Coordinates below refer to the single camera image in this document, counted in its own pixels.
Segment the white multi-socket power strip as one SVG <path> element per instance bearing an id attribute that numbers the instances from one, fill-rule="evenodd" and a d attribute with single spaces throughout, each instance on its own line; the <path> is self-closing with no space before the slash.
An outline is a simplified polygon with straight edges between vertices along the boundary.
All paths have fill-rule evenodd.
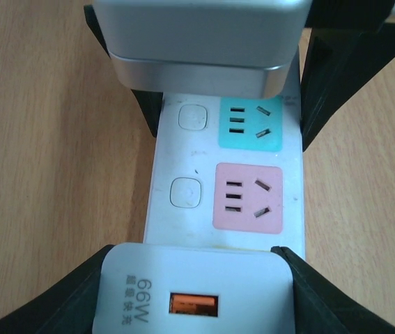
<path id="1" fill-rule="evenodd" d="M 271 99 L 164 96 L 144 241 L 304 256 L 299 58 Z"/>

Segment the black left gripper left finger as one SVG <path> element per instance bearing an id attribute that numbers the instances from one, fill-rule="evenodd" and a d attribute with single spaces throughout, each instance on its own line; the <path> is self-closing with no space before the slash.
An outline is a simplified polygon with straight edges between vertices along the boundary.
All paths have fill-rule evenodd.
<path id="1" fill-rule="evenodd" d="M 55 285 L 0 319 L 0 333 L 91 333 L 106 245 Z"/>

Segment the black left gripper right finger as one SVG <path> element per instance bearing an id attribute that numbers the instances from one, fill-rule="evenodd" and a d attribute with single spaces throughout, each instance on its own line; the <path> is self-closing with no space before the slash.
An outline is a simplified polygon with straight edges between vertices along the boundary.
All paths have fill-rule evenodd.
<path id="1" fill-rule="evenodd" d="M 395 333 L 395 326 L 360 305 L 288 247 L 270 251 L 293 275 L 296 333 Z"/>

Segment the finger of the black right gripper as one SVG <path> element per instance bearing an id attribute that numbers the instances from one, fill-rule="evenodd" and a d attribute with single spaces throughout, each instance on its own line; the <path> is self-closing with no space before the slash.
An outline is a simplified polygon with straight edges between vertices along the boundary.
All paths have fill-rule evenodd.
<path id="1" fill-rule="evenodd" d="M 312 29 L 301 82 L 302 149 L 395 58 L 395 24 L 375 32 Z"/>
<path id="2" fill-rule="evenodd" d="M 110 57 L 107 44 L 104 40 L 100 24 L 92 5 L 84 5 L 84 17 L 95 39 L 100 43 L 100 46 L 104 49 L 108 57 Z M 132 89 L 131 92 L 137 100 L 152 136 L 156 138 L 163 105 L 163 93 L 134 89 Z"/>

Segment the white USB charger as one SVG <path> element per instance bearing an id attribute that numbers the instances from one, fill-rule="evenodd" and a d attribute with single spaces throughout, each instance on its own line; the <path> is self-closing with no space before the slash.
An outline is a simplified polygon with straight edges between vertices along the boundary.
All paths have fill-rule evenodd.
<path id="1" fill-rule="evenodd" d="M 294 333 L 293 276 L 270 252 L 125 243 L 105 256 L 94 333 Z"/>

